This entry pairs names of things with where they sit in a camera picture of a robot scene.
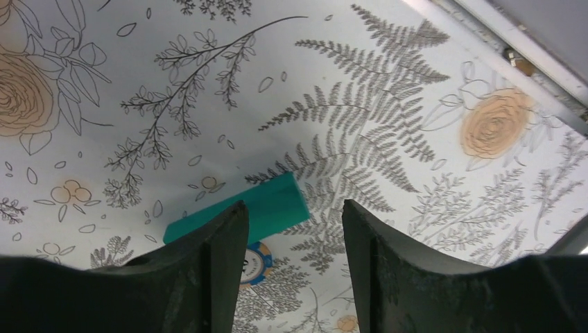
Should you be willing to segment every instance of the teal foam block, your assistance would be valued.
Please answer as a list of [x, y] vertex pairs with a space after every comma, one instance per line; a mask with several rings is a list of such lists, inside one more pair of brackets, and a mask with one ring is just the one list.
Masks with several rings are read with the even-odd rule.
[[296, 179], [289, 172], [173, 222], [166, 229], [164, 243], [169, 244], [202, 227], [240, 200], [245, 202], [249, 210], [248, 244], [282, 232], [310, 218], [309, 209]]

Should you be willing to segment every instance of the floral wallpaper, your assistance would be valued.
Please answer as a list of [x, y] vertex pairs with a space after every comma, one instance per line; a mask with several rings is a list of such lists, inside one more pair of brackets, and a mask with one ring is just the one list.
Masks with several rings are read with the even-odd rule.
[[263, 240], [234, 332], [323, 333], [358, 332], [346, 198], [485, 266], [545, 251], [586, 139], [410, 5], [0, 0], [0, 253], [122, 265], [292, 171], [312, 217]]

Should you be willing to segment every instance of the small flower illustration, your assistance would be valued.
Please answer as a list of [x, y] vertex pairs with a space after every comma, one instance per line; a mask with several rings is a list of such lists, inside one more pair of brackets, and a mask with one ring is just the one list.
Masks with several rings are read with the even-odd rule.
[[464, 153], [495, 159], [515, 144], [531, 115], [533, 101], [519, 89], [502, 89], [476, 105], [461, 128]]
[[92, 200], [92, 193], [85, 187], [82, 187], [77, 180], [66, 180], [62, 186], [57, 186], [51, 190], [52, 200], [34, 200], [41, 205], [54, 206], [61, 204], [58, 212], [59, 222], [63, 222], [67, 213], [68, 205], [71, 204], [78, 212], [86, 214], [80, 205], [91, 207], [101, 203], [101, 200]]
[[[219, 189], [222, 189], [225, 186], [226, 182], [218, 182], [215, 177], [206, 176], [200, 181], [200, 186], [204, 187], [205, 189], [201, 190], [200, 193], [196, 196], [196, 201], [204, 198], [204, 195], [208, 193], [216, 193]], [[188, 184], [188, 187], [192, 189], [199, 189], [200, 186], [195, 184]]]
[[45, 243], [43, 244], [42, 250], [37, 249], [37, 253], [40, 253], [40, 255], [36, 255], [35, 257], [40, 259], [53, 260], [54, 262], [61, 264], [60, 257], [68, 255], [75, 249], [75, 245], [62, 250], [61, 247], [55, 243]]
[[357, 317], [343, 316], [337, 321], [337, 329], [342, 333], [356, 332], [358, 329]]

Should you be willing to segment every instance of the poker chip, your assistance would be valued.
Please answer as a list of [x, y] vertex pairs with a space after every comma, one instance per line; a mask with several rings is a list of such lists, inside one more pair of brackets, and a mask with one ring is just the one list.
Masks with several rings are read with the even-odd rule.
[[247, 247], [241, 273], [241, 288], [254, 286], [266, 279], [272, 271], [272, 253], [261, 243], [253, 243]]

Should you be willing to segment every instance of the orange rose illustration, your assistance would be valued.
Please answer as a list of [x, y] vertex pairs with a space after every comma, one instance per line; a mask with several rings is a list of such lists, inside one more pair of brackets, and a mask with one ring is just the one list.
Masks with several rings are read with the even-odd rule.
[[12, 0], [0, 0], [0, 26], [5, 24], [10, 17], [10, 5], [12, 5]]
[[0, 136], [35, 135], [55, 129], [59, 120], [57, 83], [43, 76], [25, 55], [0, 46], [0, 82]]
[[532, 106], [533, 100], [517, 88], [492, 93], [463, 121], [464, 152], [485, 159], [500, 157], [525, 131]]

